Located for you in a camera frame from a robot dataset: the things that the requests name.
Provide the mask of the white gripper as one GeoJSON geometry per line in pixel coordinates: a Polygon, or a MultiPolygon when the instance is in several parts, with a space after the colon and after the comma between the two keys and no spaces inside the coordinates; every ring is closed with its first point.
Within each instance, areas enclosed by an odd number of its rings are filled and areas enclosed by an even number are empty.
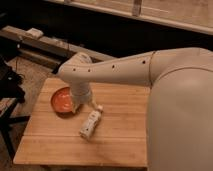
{"type": "Polygon", "coordinates": [[[88,82],[71,83],[70,94],[73,101],[73,113],[76,113],[82,104],[88,103],[92,99],[92,91],[88,82]]]}

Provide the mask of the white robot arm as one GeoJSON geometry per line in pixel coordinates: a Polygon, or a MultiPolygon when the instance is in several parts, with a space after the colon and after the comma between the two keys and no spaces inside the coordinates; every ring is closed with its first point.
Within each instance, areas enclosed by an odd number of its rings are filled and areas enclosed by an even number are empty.
{"type": "Polygon", "coordinates": [[[159,50],[99,63],[80,52],[58,75],[70,85],[74,108],[94,103],[92,82],[150,87],[148,171],[213,171],[212,51],[159,50]]]}

